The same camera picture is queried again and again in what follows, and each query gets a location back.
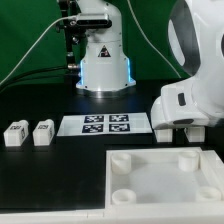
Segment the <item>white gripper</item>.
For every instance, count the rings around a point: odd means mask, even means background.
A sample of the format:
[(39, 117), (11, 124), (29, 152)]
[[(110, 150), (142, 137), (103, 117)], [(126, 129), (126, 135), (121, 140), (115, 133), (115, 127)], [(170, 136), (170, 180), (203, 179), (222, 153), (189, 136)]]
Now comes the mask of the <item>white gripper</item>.
[(154, 130), (224, 126), (224, 110), (221, 114), (209, 114), (198, 107), (191, 92), (193, 83), (194, 79), (189, 78), (161, 88), (161, 95), (151, 108)]

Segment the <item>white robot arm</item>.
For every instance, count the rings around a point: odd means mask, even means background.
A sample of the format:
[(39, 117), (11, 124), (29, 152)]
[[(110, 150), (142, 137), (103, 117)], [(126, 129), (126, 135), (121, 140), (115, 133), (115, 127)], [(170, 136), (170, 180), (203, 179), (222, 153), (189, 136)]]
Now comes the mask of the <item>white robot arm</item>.
[[(77, 88), (95, 96), (135, 84), (122, 49), (121, 13), (104, 0), (78, 0), (87, 30)], [(171, 52), (188, 79), (161, 88), (151, 109), (155, 130), (224, 124), (224, 0), (177, 0), (168, 21)]]

